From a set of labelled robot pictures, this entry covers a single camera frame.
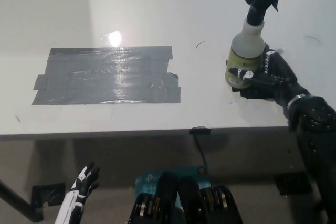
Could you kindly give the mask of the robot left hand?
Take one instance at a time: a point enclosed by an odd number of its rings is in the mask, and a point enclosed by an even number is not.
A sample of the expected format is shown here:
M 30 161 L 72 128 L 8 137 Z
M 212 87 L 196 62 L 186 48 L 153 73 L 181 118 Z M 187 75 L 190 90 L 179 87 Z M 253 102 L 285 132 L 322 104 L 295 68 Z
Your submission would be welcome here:
M 94 162 L 86 165 L 73 183 L 70 192 L 75 193 L 76 202 L 84 204 L 94 189 L 99 186 L 97 179 L 99 178 L 100 167 Z

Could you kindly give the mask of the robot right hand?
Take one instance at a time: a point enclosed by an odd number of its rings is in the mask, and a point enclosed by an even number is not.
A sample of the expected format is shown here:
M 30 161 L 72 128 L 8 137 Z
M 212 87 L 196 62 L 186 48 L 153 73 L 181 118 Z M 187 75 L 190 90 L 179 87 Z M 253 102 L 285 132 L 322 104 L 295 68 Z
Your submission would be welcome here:
M 281 54 L 265 44 L 261 65 L 255 70 L 239 67 L 228 69 L 234 77 L 249 85 L 240 90 L 246 99 L 273 100 L 283 108 L 289 108 L 302 98 L 311 97 L 310 92 L 298 83 L 298 79 Z

